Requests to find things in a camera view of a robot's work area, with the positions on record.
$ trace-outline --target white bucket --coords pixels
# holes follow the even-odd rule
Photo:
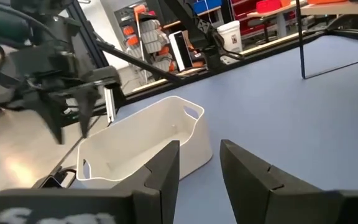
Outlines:
[[[181,179],[212,158],[202,107],[170,96],[90,136],[78,147],[76,178],[90,189],[110,189],[172,140],[180,141]]]
[[[241,34],[240,34],[240,22],[232,21],[228,24],[221,25],[217,28],[218,33],[224,39],[224,48],[231,52],[242,52]],[[227,56],[221,57],[224,63],[233,63],[237,60],[229,58]]]

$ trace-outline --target white wall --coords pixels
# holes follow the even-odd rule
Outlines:
[[[90,4],[80,4],[82,10],[85,13],[86,18],[91,21],[93,29],[107,42],[116,46],[118,50],[121,49],[121,45],[116,37],[110,21],[106,15],[106,11],[103,9],[100,0],[92,0]],[[111,54],[104,53],[109,64],[116,69],[124,68],[128,66],[128,63],[121,60]]]

